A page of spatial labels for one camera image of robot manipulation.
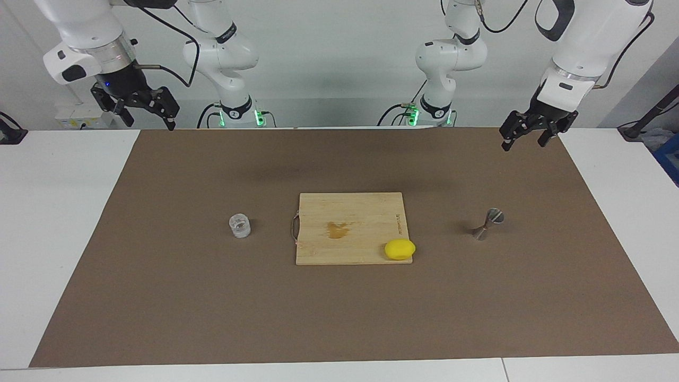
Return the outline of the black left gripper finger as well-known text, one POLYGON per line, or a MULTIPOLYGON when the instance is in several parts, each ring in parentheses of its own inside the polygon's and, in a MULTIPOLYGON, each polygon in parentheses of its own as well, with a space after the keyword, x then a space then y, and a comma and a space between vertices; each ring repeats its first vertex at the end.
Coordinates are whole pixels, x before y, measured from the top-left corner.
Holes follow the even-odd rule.
POLYGON ((548 145, 552 138, 565 133, 570 129, 578 115, 567 115, 558 121, 547 121, 546 128, 537 140, 541 147, 548 145))
POLYGON ((499 133, 503 139, 502 149, 509 152, 516 140, 531 133, 537 122, 537 114, 512 111, 499 128, 499 133))

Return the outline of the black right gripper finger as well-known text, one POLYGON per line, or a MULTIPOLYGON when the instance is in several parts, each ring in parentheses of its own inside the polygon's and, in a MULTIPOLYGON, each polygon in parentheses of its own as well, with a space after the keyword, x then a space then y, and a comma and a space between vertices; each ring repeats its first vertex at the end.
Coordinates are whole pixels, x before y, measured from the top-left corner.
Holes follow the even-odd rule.
POLYGON ((127 127, 133 126, 134 118, 131 116, 128 109, 126 109, 124 99, 117 99, 116 97, 107 94, 104 89, 100 87, 100 84, 93 84, 90 92, 102 111, 111 112, 118 116, 127 127))
POLYGON ((169 131, 175 130, 175 119, 179 113, 180 106, 167 87, 162 86, 159 89, 139 90, 135 92, 135 97, 140 108, 161 118, 169 131))

